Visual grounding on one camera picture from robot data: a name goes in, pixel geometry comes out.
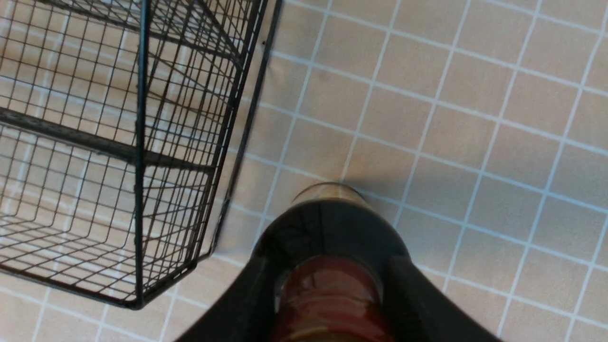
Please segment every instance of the black wire basket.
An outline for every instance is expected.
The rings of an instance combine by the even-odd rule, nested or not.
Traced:
[[[139,309],[209,256],[266,5],[2,0],[0,271]]]

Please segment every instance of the beige floor tile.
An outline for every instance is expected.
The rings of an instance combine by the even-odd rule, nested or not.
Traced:
[[[608,97],[584,91],[568,138],[608,150]]]
[[[579,316],[594,319],[595,321],[608,323],[608,273],[593,270],[587,290],[582,298]]]
[[[607,174],[608,158],[566,145],[551,191],[606,208],[608,193],[598,184],[606,184]]]
[[[506,297],[457,281],[448,283],[446,296],[484,328],[498,331]]]
[[[539,19],[522,67],[580,82],[596,40],[592,33]]]
[[[591,260],[605,220],[600,212],[547,198],[533,243]]]
[[[498,0],[505,4],[512,4],[518,7],[523,7],[528,10],[534,10],[536,8],[537,0]]]
[[[233,169],[235,158],[235,153],[229,152],[226,155],[224,170]],[[277,168],[272,165],[244,158],[232,198],[234,203],[246,209],[263,212],[276,170]],[[221,177],[216,197],[224,198],[229,179],[229,174]]]
[[[298,119],[284,163],[338,180],[352,140],[348,133]]]
[[[212,305],[228,289],[241,267],[210,257],[201,261],[179,285],[179,294],[206,305]]]
[[[354,131],[369,87],[333,72],[313,69],[300,113]]]
[[[97,320],[101,320],[105,308],[101,302],[55,289],[50,291],[48,303]]]
[[[259,226],[259,217],[249,215],[237,208],[231,208],[219,235],[215,252],[232,260],[246,263],[254,247]]]
[[[237,121],[230,140],[230,146],[234,148],[238,148],[238,144],[241,142],[247,110],[249,110],[249,106],[243,106],[243,104],[241,103],[241,107],[239,107]],[[291,120],[292,117],[287,114],[258,106],[255,111],[254,126],[247,142],[247,152],[264,159],[278,161],[281,158]]]
[[[250,74],[257,74],[260,61],[261,53],[255,54]],[[303,64],[273,56],[266,70],[261,101],[294,111],[300,98],[306,72],[307,67]],[[255,77],[249,77],[248,79],[243,96],[251,98],[255,86]]]
[[[395,29],[444,44],[452,44],[466,0],[404,0]]]
[[[40,305],[0,292],[0,332],[7,341],[30,341]]]
[[[374,88],[361,133],[416,149],[422,138],[431,104],[382,88]]]
[[[316,62],[370,79],[386,33],[346,19],[327,19]]]
[[[435,97],[449,51],[409,38],[391,35],[378,81]]]
[[[125,335],[124,333],[109,329],[103,328],[101,334],[99,334],[99,342],[139,342],[143,341],[138,338],[133,338],[129,335]]]
[[[481,169],[495,123],[445,107],[437,107],[422,152]]]
[[[299,0],[299,2],[303,2],[305,4],[309,4],[316,7],[325,8],[327,7],[327,2],[329,0]]]
[[[562,135],[577,89],[520,72],[517,74],[505,119]]]
[[[365,202],[367,202],[367,204],[369,204],[370,207],[380,214],[380,216],[389,224],[393,224],[395,216],[397,216],[397,211],[399,210],[396,205],[369,196],[365,197]]]
[[[21,293],[22,295],[30,296],[40,301],[44,299],[44,294],[46,293],[46,287],[42,285],[14,276],[9,276],[4,273],[0,273],[0,287]]]
[[[513,71],[461,54],[454,54],[440,99],[498,116]]]
[[[200,317],[205,314],[202,307],[176,299],[173,304],[173,311],[167,325],[167,332],[163,341],[172,342],[177,340],[186,330],[188,330]]]
[[[467,229],[452,274],[500,291],[509,291],[522,254],[521,245]]]
[[[274,8],[274,2],[268,4],[268,12]],[[271,15],[265,16],[261,37],[267,37],[270,29]],[[283,4],[280,24],[273,48],[295,57],[310,58],[313,54],[317,35],[323,21],[323,13],[306,7]]]
[[[607,341],[608,330],[581,321],[574,323],[570,342]]]
[[[482,179],[469,222],[527,241],[541,195],[501,181]]]
[[[460,226],[403,209],[396,229],[416,264],[448,271]]]
[[[587,266],[530,250],[515,295],[566,312],[573,312]]]
[[[602,39],[587,76],[587,86],[608,91],[608,39]]]
[[[99,325],[54,309],[44,311],[37,340],[93,342]]]
[[[514,300],[501,337],[505,342],[563,341],[570,318]]]
[[[486,170],[543,189],[559,142],[501,126]]]
[[[281,170],[281,173],[278,175],[277,184],[274,188],[274,193],[272,194],[268,215],[281,215],[285,210],[291,207],[294,198],[298,196],[302,190],[321,182],[322,181],[318,179],[310,178],[299,173],[285,169]]]
[[[110,306],[106,324],[155,340],[161,335],[170,303],[170,297],[159,296],[139,311]]]
[[[406,203],[456,219],[464,219],[477,175],[420,158]]]
[[[360,138],[354,145],[345,183],[400,200],[413,162],[411,153]]]
[[[426,279],[428,279],[436,288],[440,290],[443,288],[443,283],[446,281],[445,277],[424,270],[420,270],[420,272],[422,272]]]
[[[331,10],[388,26],[395,10],[395,4],[395,0],[334,0]]]
[[[606,0],[546,0],[541,13],[583,26],[599,29],[606,11]]]
[[[482,55],[517,62],[532,17],[482,1],[471,2],[458,47]]]

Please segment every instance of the red cylinder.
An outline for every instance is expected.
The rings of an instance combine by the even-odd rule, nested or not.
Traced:
[[[270,342],[394,342],[371,274],[346,257],[320,256],[285,282]]]

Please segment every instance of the wire shelf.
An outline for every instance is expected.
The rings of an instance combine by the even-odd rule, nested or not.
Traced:
[[[265,8],[2,1],[0,270],[139,309],[210,255]]]

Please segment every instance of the tile floor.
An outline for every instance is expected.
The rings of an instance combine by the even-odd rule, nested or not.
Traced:
[[[295,194],[331,180],[505,341],[607,341],[607,10],[288,0],[216,256],[140,312],[0,275],[0,340],[171,341]]]

